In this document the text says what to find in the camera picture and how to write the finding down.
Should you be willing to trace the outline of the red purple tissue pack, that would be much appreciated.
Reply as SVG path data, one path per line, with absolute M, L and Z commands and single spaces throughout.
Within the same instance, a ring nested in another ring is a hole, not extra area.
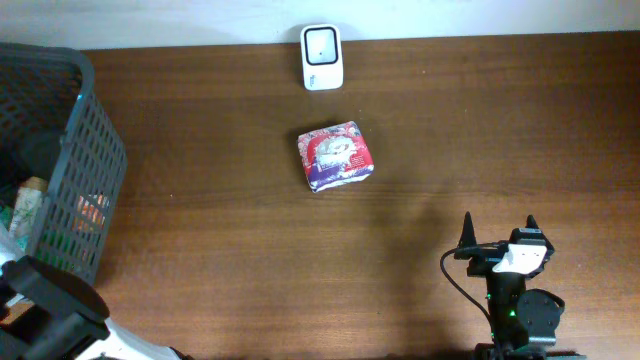
M 366 141 L 354 121 L 299 135 L 297 147 L 313 193 L 363 181 L 375 169 Z

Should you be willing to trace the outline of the orange tissue pack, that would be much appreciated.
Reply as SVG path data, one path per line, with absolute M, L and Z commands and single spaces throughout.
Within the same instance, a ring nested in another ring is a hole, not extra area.
M 104 228 L 106 223 L 106 211 L 109 209 L 110 200 L 106 195 L 94 194 L 89 198 L 79 196 L 72 229 L 80 232 L 97 232 Z

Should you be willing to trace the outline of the white green tube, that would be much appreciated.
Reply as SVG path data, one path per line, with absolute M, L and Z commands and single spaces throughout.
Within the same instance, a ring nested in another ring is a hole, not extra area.
M 48 182 L 39 177 L 31 177 L 20 186 L 9 227 L 13 240 L 18 241 L 30 235 L 47 188 Z

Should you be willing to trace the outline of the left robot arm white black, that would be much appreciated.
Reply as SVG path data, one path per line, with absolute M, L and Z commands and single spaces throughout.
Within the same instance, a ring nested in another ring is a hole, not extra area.
M 116 324 L 95 289 L 28 256 L 1 230 L 1 357 L 192 360 Z

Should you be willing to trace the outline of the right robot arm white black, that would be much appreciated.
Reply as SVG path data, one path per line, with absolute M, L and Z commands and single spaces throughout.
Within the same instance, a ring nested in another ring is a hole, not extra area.
M 528 216 L 523 227 L 512 230 L 507 240 L 479 243 L 472 217 L 464 217 L 460 239 L 448 256 L 468 263 L 469 277 L 486 281 L 487 305 L 482 306 L 462 287 L 454 287 L 480 309 L 490 326 L 491 341 L 479 343 L 472 351 L 473 359 L 582 359 L 575 351 L 553 352 L 555 331 L 566 303 L 543 289 L 528 289 L 526 282 L 544 271 L 555 248 Z

